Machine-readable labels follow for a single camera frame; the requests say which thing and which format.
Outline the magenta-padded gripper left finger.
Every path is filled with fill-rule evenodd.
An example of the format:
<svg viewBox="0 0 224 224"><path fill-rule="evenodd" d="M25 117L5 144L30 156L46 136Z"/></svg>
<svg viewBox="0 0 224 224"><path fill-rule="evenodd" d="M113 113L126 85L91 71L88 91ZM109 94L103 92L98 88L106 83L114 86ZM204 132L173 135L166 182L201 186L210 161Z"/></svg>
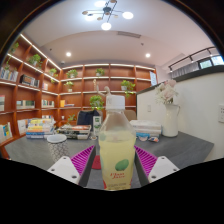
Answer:
<svg viewBox="0 0 224 224"><path fill-rule="evenodd" d="M81 187L86 187L95 156L96 147L92 145L71 158L62 156L48 169L48 172Z"/></svg>

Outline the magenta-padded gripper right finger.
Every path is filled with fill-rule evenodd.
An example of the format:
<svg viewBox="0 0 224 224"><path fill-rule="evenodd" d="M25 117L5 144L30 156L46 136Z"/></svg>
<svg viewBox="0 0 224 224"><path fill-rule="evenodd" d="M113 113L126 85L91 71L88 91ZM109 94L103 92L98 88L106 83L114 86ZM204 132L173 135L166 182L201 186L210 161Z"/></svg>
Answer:
<svg viewBox="0 0 224 224"><path fill-rule="evenodd" d="M142 186L179 170L166 156L156 157L138 146L135 147L135 152L135 166Z"/></svg>

